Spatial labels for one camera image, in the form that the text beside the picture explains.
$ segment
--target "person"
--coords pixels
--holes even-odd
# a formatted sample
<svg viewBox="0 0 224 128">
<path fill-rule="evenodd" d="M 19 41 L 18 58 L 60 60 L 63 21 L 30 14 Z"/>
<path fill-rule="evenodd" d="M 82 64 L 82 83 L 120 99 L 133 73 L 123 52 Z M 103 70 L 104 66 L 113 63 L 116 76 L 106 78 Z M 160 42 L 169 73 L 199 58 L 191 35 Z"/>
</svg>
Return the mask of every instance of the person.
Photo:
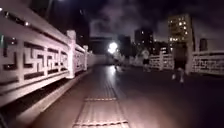
<svg viewBox="0 0 224 128">
<path fill-rule="evenodd" d="M 174 73 L 172 79 L 175 80 L 180 72 L 180 83 L 184 83 L 184 73 L 187 63 L 187 46 L 184 42 L 177 42 L 173 49 Z"/>
<path fill-rule="evenodd" d="M 116 52 L 114 53 L 114 65 L 115 65 L 115 69 L 117 69 L 117 66 L 120 63 L 120 58 L 121 58 L 121 54 L 119 52 L 119 50 L 117 49 Z"/>
<path fill-rule="evenodd" d="M 149 51 L 147 48 L 145 48 L 142 51 L 142 56 L 143 56 L 143 71 L 150 71 L 149 70 Z"/>
</svg>

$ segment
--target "white railing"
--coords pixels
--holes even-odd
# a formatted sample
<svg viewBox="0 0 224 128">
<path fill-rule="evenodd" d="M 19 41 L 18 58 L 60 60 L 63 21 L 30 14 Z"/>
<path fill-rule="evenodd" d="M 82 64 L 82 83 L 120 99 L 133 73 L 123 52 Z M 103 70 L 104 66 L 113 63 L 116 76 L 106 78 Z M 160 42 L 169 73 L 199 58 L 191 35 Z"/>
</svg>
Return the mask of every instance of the white railing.
<svg viewBox="0 0 224 128">
<path fill-rule="evenodd" d="M 192 71 L 224 75 L 224 51 L 193 53 Z"/>
<path fill-rule="evenodd" d="M 0 107 L 94 65 L 74 31 L 63 35 L 14 1 L 1 0 L 0 8 Z"/>
<path fill-rule="evenodd" d="M 224 51 L 194 52 L 191 68 L 189 72 L 206 73 L 213 75 L 224 75 Z M 142 66 L 142 58 L 133 59 L 131 62 L 135 66 Z M 174 62 L 172 54 L 160 54 L 150 57 L 150 67 L 163 69 L 173 69 Z"/>
</svg>

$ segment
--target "dark sky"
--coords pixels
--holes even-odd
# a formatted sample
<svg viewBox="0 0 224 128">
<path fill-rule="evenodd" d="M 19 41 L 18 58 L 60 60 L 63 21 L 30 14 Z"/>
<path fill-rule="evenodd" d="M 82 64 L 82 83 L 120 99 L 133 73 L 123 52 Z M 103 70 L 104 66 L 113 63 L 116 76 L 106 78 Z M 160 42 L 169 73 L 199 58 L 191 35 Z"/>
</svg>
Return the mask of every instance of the dark sky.
<svg viewBox="0 0 224 128">
<path fill-rule="evenodd" d="M 133 37 L 135 29 L 150 26 L 156 38 L 167 40 L 167 17 L 176 13 L 191 14 L 198 38 L 220 39 L 224 36 L 223 0 L 67 1 L 72 1 L 72 8 L 85 10 L 91 36 L 125 34 Z"/>
</svg>

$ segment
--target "tall building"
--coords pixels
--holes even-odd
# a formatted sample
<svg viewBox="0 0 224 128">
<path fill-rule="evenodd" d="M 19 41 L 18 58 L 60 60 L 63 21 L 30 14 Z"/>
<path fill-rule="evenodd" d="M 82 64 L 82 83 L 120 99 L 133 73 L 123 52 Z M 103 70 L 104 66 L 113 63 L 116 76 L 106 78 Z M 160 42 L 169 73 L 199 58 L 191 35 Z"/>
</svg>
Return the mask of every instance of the tall building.
<svg viewBox="0 0 224 128">
<path fill-rule="evenodd" d="M 183 42 L 195 50 L 192 20 L 188 14 L 170 16 L 168 18 L 169 43 Z"/>
<path fill-rule="evenodd" d="M 208 50 L 208 39 L 201 38 L 199 43 L 199 51 L 207 51 Z"/>
<path fill-rule="evenodd" d="M 169 44 L 164 41 L 154 41 L 152 54 L 159 55 L 161 51 L 163 54 L 170 53 Z"/>
<path fill-rule="evenodd" d="M 119 35 L 117 37 L 117 42 L 121 54 L 130 55 L 131 54 L 131 37 L 125 35 Z"/>
<path fill-rule="evenodd" d="M 153 31 L 150 28 L 142 27 L 135 30 L 135 45 L 139 51 L 148 48 L 152 52 Z"/>
</svg>

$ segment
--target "building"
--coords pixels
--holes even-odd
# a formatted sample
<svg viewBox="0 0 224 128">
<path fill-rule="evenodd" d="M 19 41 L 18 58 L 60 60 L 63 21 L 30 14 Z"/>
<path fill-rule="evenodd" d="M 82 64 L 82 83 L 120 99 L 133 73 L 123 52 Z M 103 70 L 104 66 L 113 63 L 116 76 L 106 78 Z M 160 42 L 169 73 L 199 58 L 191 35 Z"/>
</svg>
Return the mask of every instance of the building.
<svg viewBox="0 0 224 128">
<path fill-rule="evenodd" d="M 160 51 L 162 51 L 163 54 L 170 53 L 169 43 L 164 41 L 154 41 L 152 49 L 153 49 L 152 52 L 153 55 L 159 55 Z"/>
<path fill-rule="evenodd" d="M 107 54 L 108 46 L 113 41 L 110 37 L 90 37 L 89 50 L 94 54 Z"/>
<path fill-rule="evenodd" d="M 153 44 L 153 31 L 150 28 L 142 27 L 135 30 L 135 43 L 138 49 L 141 51 L 143 48 L 148 48 L 152 52 Z"/>
<path fill-rule="evenodd" d="M 169 43 L 184 42 L 195 51 L 192 20 L 188 14 L 170 16 L 168 18 Z"/>
<path fill-rule="evenodd" d="M 131 55 L 131 37 L 125 35 L 118 35 L 117 43 L 119 45 L 119 49 L 121 54 L 123 55 Z"/>
<path fill-rule="evenodd" d="M 207 51 L 208 50 L 208 39 L 201 38 L 199 43 L 199 51 Z"/>
</svg>

